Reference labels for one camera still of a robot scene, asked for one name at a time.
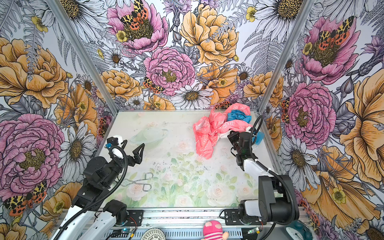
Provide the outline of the white cloth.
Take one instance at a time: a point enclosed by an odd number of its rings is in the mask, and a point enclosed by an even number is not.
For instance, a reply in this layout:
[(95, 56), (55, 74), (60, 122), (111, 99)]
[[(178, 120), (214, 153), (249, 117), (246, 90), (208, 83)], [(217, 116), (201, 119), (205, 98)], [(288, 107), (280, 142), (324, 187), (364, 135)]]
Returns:
[[(247, 132), (247, 131), (249, 131), (251, 128), (252, 128), (252, 127), (246, 127), (246, 128), (243, 129), (243, 130), (238, 130), (238, 132), (240, 132), (240, 133), (242, 133), (242, 132)], [(232, 130), (229, 130), (229, 131), (226, 132), (226, 133), (219, 134), (219, 135), (218, 135), (218, 138), (219, 138), (219, 139), (227, 138), (227, 137), (230, 135), (231, 131), (232, 131)]]

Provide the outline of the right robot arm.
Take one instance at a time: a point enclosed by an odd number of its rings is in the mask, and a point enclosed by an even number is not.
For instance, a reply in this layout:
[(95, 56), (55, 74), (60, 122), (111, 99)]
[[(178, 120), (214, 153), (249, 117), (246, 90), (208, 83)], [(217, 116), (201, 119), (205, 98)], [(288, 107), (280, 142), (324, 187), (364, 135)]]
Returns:
[(244, 224), (273, 222), (289, 225), (299, 219), (300, 211), (291, 178), (278, 175), (267, 168), (253, 154), (253, 140), (249, 132), (230, 131), (228, 139), (235, 151), (237, 165), (250, 177), (258, 179), (256, 199), (242, 200), (239, 204), (239, 219)]

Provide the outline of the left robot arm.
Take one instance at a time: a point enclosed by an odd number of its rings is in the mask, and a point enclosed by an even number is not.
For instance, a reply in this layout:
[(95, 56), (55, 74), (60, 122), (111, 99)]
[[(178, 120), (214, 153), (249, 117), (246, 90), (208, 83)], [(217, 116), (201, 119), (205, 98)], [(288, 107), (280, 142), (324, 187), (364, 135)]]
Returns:
[(142, 163), (145, 144), (128, 155), (127, 143), (121, 136), (110, 137), (105, 145), (110, 161), (102, 156), (90, 160), (84, 170), (83, 185), (53, 234), (54, 240), (99, 240), (113, 226), (126, 224), (129, 218), (126, 204), (118, 200), (104, 201), (123, 183), (128, 168)]

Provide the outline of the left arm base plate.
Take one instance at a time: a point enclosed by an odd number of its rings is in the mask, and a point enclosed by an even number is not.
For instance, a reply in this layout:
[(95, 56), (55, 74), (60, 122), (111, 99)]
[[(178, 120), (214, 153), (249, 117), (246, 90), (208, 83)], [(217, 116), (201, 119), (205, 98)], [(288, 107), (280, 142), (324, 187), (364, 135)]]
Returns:
[(122, 219), (119, 222), (119, 226), (122, 227), (140, 227), (144, 218), (144, 210), (126, 210)]

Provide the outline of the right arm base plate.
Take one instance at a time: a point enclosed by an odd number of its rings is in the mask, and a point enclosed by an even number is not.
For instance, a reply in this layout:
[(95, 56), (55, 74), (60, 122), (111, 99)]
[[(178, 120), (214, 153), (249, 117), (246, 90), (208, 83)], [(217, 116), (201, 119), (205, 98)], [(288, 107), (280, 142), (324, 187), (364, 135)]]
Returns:
[(263, 223), (259, 217), (241, 214), (239, 209), (224, 209), (220, 218), (225, 221), (226, 226), (261, 226)]

